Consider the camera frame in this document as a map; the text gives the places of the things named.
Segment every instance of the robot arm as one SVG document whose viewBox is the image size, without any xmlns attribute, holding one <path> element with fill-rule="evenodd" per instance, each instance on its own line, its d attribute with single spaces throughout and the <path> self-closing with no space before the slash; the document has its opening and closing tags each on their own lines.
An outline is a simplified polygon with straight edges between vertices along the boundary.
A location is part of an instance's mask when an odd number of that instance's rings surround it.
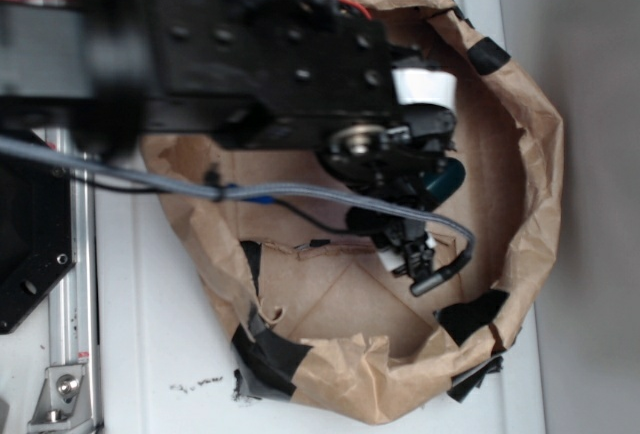
<svg viewBox="0 0 640 434">
<path fill-rule="evenodd" d="M 431 211 L 448 159 L 455 79 L 347 0 L 0 0 L 0 129 L 69 128 L 108 158 L 140 133 L 207 133 L 227 149 L 312 149 L 357 193 Z M 434 273 L 421 221 L 352 209 L 395 274 Z"/>
</svg>

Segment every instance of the black electrical tape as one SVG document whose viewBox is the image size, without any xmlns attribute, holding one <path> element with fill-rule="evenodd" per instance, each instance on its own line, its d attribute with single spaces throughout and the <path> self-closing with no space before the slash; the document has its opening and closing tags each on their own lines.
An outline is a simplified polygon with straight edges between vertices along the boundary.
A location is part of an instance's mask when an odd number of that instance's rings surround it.
<svg viewBox="0 0 640 434">
<path fill-rule="evenodd" d="M 491 38 L 485 37 L 467 51 L 469 62 L 481 76 L 493 74 L 511 60 L 507 51 Z"/>
</svg>

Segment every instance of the metal bolt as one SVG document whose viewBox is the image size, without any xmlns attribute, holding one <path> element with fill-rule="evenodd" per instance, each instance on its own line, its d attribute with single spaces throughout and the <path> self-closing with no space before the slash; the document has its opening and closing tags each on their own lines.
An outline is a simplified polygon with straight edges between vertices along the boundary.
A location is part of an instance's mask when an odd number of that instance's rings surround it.
<svg viewBox="0 0 640 434">
<path fill-rule="evenodd" d="M 361 49 L 371 49 L 371 41 L 369 41 L 369 39 L 362 34 L 358 34 L 356 36 L 356 43 Z"/>
<path fill-rule="evenodd" d="M 364 80 L 370 87 L 378 87 L 382 82 L 378 71 L 374 71 L 373 69 L 370 69 L 364 73 Z"/>
<path fill-rule="evenodd" d="M 362 156 L 369 152 L 370 140 L 367 136 L 353 136 L 347 140 L 347 148 L 354 156 Z"/>
<path fill-rule="evenodd" d="M 45 419 L 48 423 L 56 424 L 62 422 L 67 418 L 60 409 L 53 409 L 45 414 Z"/>
<path fill-rule="evenodd" d="M 302 41 L 302 31 L 297 28 L 291 28 L 287 31 L 287 37 L 294 44 L 298 44 Z"/>
<path fill-rule="evenodd" d="M 64 177 L 65 173 L 65 170 L 61 167 L 54 167 L 53 169 L 51 169 L 51 175 L 53 177 L 61 178 Z"/>
<path fill-rule="evenodd" d="M 178 41 L 186 41 L 191 36 L 191 31 L 186 26 L 176 24 L 169 29 L 171 37 Z"/>
<path fill-rule="evenodd" d="M 213 30 L 213 37 L 220 44 L 231 44 L 236 39 L 233 32 L 221 28 Z"/>
<path fill-rule="evenodd" d="M 296 70 L 296 79 L 301 82 L 308 82 L 311 80 L 311 72 L 308 69 Z"/>
<path fill-rule="evenodd" d="M 65 374 L 58 379 L 56 386 L 62 397 L 70 398 L 75 396 L 80 390 L 80 381 L 71 374 Z"/>
</svg>

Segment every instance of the black screw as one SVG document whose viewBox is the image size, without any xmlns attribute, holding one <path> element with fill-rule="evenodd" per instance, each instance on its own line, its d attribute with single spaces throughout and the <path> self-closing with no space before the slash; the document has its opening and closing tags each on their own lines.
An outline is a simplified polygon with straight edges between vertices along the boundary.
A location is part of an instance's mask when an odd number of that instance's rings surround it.
<svg viewBox="0 0 640 434">
<path fill-rule="evenodd" d="M 171 26 L 169 32 L 171 33 L 171 37 L 178 41 L 186 41 L 191 36 L 191 31 L 188 27 L 177 24 L 175 26 Z"/>
<path fill-rule="evenodd" d="M 360 49 L 371 49 L 371 41 L 364 35 L 358 34 L 356 36 L 356 43 Z"/>
<path fill-rule="evenodd" d="M 235 41 L 235 36 L 233 35 L 233 32 L 227 29 L 221 29 L 221 28 L 214 29 L 213 37 L 220 44 L 231 44 L 233 41 Z"/>
<path fill-rule="evenodd" d="M 382 82 L 382 78 L 380 77 L 378 71 L 374 71 L 373 69 L 365 71 L 364 80 L 370 87 L 378 87 Z"/>
<path fill-rule="evenodd" d="M 309 82 L 311 80 L 311 72 L 308 69 L 296 70 L 296 80 L 300 82 Z"/>
<path fill-rule="evenodd" d="M 287 37 L 295 44 L 302 41 L 302 31 L 300 29 L 292 28 L 287 31 Z"/>
<path fill-rule="evenodd" d="M 61 178 L 64 177 L 66 173 L 67 172 L 61 167 L 54 167 L 53 169 L 51 169 L 51 175 L 53 177 Z"/>
</svg>

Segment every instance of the black cable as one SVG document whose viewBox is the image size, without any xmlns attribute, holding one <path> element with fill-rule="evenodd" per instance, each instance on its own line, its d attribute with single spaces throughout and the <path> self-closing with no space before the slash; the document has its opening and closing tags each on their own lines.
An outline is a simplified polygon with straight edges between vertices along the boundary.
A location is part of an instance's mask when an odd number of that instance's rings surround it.
<svg viewBox="0 0 640 434">
<path fill-rule="evenodd" d="M 370 236 L 372 234 L 378 234 L 380 232 L 379 229 L 373 231 L 373 230 L 349 230 L 349 229 L 339 229 L 336 227 L 331 227 L 328 226 L 326 224 L 324 224 L 322 221 L 319 221 L 318 219 L 316 219 L 315 217 L 311 216 L 310 214 L 304 212 L 301 209 L 298 209 L 296 206 L 294 206 L 293 204 L 287 202 L 287 201 L 283 201 L 282 199 L 274 199 L 273 200 L 273 204 L 280 206 L 280 207 L 284 207 L 285 209 L 287 209 L 288 211 L 290 211 L 291 213 L 295 214 L 296 216 L 304 219 L 305 221 L 307 221 L 309 224 L 312 224 L 314 226 L 316 226 L 318 229 L 322 229 L 323 231 L 328 232 L 329 234 L 336 234 L 336 235 L 346 235 L 346 236 Z"/>
</svg>

